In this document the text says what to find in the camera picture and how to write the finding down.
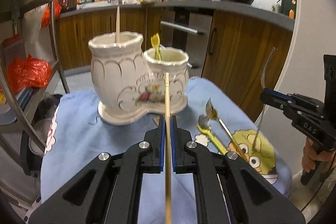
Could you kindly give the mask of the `person's right hand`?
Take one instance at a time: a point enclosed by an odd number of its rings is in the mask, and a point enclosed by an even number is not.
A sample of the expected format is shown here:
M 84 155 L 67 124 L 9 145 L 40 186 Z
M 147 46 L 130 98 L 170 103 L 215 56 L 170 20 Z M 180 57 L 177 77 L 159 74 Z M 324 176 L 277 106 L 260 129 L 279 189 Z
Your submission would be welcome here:
M 325 151 L 318 143 L 306 138 L 302 157 L 301 183 L 304 186 L 324 182 L 335 169 L 335 149 Z

